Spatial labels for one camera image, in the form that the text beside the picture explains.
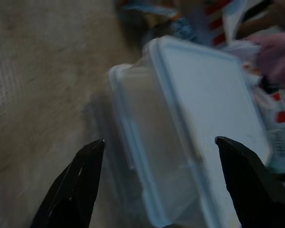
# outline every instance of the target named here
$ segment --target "gray floor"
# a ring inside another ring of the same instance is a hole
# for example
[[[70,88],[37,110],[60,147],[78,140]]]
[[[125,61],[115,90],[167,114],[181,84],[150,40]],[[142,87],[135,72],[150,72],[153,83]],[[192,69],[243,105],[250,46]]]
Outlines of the gray floor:
[[[92,101],[108,69],[139,57],[111,0],[0,0],[0,228],[29,227],[56,176],[101,136]],[[91,226],[127,227],[107,160]]]

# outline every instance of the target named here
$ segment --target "container lid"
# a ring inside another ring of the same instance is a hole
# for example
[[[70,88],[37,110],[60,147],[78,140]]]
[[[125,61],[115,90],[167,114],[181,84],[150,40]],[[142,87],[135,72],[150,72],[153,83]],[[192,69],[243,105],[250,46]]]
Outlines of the container lid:
[[[225,136],[244,144],[263,163],[270,156],[240,61],[224,52],[168,36],[151,41],[145,55],[169,104],[178,134],[186,139],[188,154],[193,162],[202,162],[208,197],[217,207],[222,226],[239,227],[215,137]]]

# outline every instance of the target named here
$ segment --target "clear plastic container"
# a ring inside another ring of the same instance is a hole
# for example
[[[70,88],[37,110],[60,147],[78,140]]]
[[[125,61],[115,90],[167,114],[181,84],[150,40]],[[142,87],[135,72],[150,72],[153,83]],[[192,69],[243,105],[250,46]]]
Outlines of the clear plastic container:
[[[116,119],[150,222],[239,227],[214,143],[226,136],[265,163],[270,147],[238,60],[170,37],[110,72]]]

